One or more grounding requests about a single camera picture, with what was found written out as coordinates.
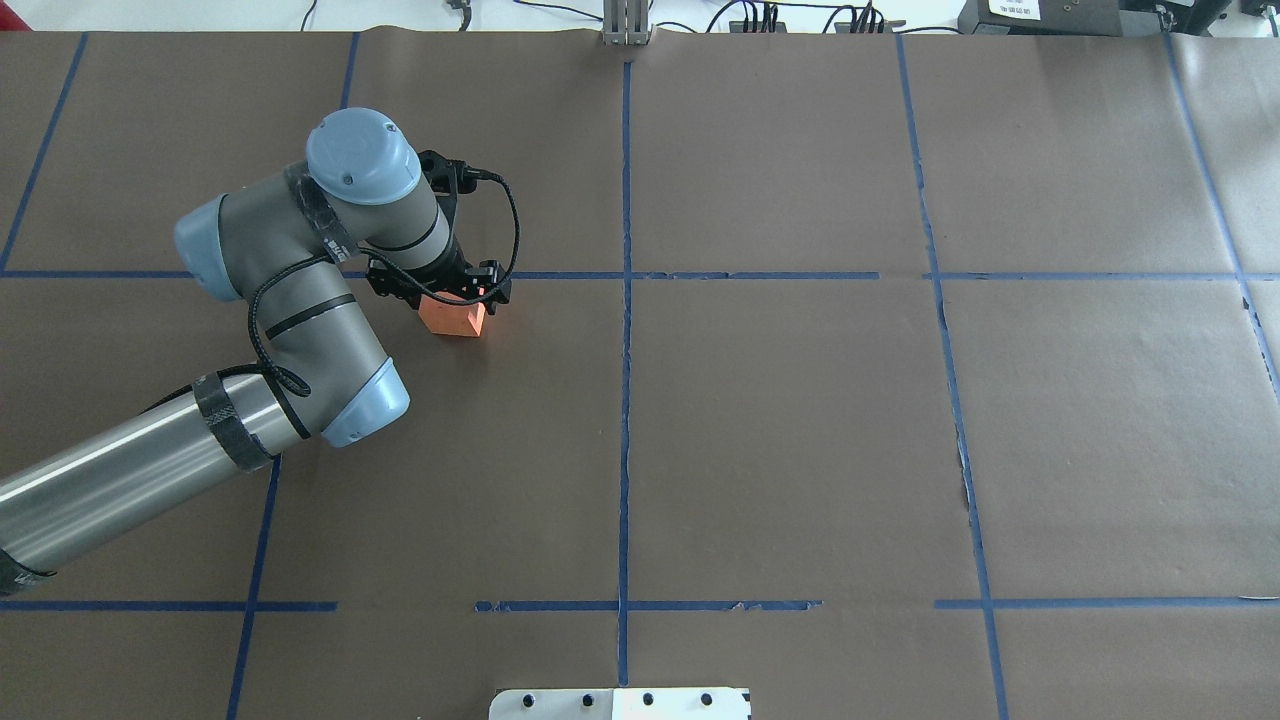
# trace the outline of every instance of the light blue joint cap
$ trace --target light blue joint cap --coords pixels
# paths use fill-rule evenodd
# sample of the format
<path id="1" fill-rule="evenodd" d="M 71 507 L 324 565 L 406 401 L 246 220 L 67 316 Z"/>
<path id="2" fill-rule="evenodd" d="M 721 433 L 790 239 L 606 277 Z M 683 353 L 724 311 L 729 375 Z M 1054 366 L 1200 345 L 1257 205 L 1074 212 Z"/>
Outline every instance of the light blue joint cap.
<path id="1" fill-rule="evenodd" d="M 200 287 L 218 300 L 229 302 L 239 300 L 239 293 L 227 275 L 223 241 L 218 233 L 218 214 L 224 197 L 227 195 L 219 195 L 178 220 L 173 227 L 173 242 L 178 246 L 182 264 L 187 265 L 187 272 L 196 277 Z"/>
<path id="2" fill-rule="evenodd" d="M 387 205 L 422 178 L 422 164 L 390 118 L 369 108 L 332 113 L 307 137 L 307 169 L 325 192 L 356 205 Z"/>
<path id="3" fill-rule="evenodd" d="M 396 421 L 408 410 L 408 391 L 388 357 L 320 434 L 334 447 L 347 447 Z"/>

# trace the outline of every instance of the white sticker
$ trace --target white sticker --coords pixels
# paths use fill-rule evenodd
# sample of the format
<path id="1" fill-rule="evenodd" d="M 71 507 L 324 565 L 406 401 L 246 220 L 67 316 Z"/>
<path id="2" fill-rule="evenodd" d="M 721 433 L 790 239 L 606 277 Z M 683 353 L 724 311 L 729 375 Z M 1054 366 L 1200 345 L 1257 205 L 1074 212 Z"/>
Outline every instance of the white sticker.
<path id="1" fill-rule="evenodd" d="M 1039 0 L 987 0 L 987 6 L 992 13 L 1006 18 L 1039 19 Z"/>

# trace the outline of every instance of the robotic arm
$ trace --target robotic arm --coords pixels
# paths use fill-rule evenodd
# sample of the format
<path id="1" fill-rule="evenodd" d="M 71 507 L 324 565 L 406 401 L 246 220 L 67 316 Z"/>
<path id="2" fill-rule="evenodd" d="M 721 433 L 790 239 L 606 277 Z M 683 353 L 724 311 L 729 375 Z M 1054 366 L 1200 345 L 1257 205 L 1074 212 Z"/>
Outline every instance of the robotic arm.
<path id="1" fill-rule="evenodd" d="M 507 269 L 472 266 L 452 231 L 458 193 L 481 179 L 502 184 L 511 201 L 516 242 Z M 499 176 L 415 154 L 389 118 L 349 108 L 311 132 L 306 161 L 214 199 L 174 234 L 201 287 L 221 301 L 248 301 L 259 363 L 204 375 L 142 415 L 0 479 L 0 596 L 42 583 L 64 562 L 314 433 L 343 447 L 398 419 L 408 392 L 338 263 L 367 255 L 375 292 L 415 309 L 428 295 L 484 304 L 493 314 L 509 300 L 520 222 Z"/>

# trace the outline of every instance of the silver metal tube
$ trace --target silver metal tube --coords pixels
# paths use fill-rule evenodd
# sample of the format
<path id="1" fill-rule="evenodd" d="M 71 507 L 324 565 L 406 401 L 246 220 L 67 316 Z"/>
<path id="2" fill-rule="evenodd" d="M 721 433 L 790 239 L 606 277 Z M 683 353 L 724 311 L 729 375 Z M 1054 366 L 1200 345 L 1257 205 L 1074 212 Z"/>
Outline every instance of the silver metal tube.
<path id="1" fill-rule="evenodd" d="M 224 387 L 268 452 L 301 439 L 260 375 Z M 0 480 L 0 550 L 49 573 L 238 471 L 187 393 Z"/>

